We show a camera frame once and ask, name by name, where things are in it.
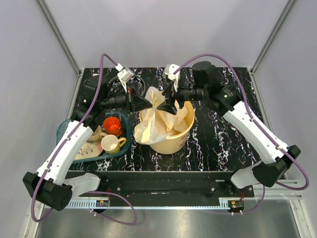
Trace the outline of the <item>detached white trash bag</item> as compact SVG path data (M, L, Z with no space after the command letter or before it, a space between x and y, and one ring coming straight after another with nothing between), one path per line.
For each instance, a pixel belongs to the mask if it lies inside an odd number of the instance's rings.
M185 107L180 109L178 102L174 103L177 113L173 115L157 109L164 102L164 96L157 88L149 87L145 98L153 107L140 111L140 123L134 127L136 142L151 145L162 142L169 136L178 135L188 128L185 121L188 110Z

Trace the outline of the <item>yellow trash bin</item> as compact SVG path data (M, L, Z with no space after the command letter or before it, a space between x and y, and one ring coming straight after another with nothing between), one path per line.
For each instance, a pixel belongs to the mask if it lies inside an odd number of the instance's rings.
M188 114L185 117L188 128L178 135L169 136L162 142L149 145L153 150L161 154L173 154L183 148L185 142L187 141L190 129L192 128L195 121L195 112L192 103L186 102L184 107L188 110Z

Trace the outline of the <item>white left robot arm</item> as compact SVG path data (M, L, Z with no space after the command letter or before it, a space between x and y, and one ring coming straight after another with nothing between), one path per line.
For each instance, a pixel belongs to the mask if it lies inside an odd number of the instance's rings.
M100 75L92 76L85 84L84 99L74 109L61 140L36 172L27 172L23 177L32 207L41 202L61 211L74 197L90 191L95 196L106 193L107 184L95 172L71 179L67 179L66 174L81 147L96 130L104 110L126 109L134 113L152 107L132 83L125 80L121 87L118 92L112 91L111 83L104 82Z

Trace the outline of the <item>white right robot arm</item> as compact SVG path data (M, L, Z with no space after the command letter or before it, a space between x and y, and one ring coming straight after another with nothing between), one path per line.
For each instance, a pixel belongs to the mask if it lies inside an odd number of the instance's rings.
M175 115L185 102L203 101L206 106L220 117L231 123L253 146L260 162L237 170L225 184L229 196L237 196L243 188L262 184L272 187L292 166L301 151L296 145L289 146L275 136L259 118L244 104L242 94L236 87L225 85L217 75L216 67L209 61L193 65L193 83L182 87L179 67L168 64L163 76L171 82L163 91L164 101L157 106L163 112Z

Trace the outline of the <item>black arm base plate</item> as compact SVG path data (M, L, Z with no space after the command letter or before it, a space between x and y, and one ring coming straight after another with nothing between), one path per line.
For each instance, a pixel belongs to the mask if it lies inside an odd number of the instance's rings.
M231 182L232 172L92 172L101 178L98 191L116 192L123 196L197 193L209 197L252 198L251 185L239 189Z

